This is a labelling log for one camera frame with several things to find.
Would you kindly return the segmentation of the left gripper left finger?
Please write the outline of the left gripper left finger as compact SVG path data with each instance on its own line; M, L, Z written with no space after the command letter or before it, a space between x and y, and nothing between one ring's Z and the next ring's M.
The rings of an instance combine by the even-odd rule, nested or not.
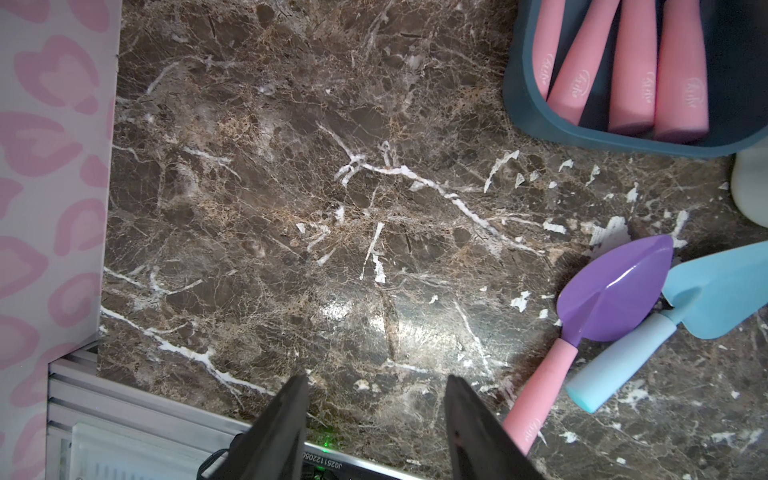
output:
M236 436L211 479L299 479L307 437L308 378L291 377L245 433Z

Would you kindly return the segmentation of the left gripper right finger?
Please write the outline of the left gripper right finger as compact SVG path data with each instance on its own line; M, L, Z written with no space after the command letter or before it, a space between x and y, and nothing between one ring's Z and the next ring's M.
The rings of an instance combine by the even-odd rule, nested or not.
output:
M544 479L463 378L448 377L444 407L455 480Z

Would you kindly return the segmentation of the purple pointed shovel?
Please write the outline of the purple pointed shovel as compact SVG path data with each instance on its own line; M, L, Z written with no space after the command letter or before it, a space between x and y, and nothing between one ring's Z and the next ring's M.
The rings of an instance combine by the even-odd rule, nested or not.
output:
M522 453L530 451L545 423L580 342L613 342L635 329L656 304L673 253L669 235L634 240L593 260L563 288L556 303L561 335L503 421Z
M654 139L688 143L709 131L706 50L698 0L666 1L658 57Z

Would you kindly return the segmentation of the blue pointed shovel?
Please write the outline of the blue pointed shovel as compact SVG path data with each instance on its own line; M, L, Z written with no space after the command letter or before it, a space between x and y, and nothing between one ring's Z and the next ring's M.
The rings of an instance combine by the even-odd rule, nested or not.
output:
M620 390L680 325L694 337L717 339L767 304L765 241L673 267L662 294L670 307L649 315L565 385L571 400L593 413Z

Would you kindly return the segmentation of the purple square shovel pink handle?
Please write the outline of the purple square shovel pink handle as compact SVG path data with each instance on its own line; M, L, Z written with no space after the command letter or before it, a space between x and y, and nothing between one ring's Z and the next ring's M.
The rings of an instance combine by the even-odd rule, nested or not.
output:
M547 99L565 12L565 0L542 0L532 46L536 86Z

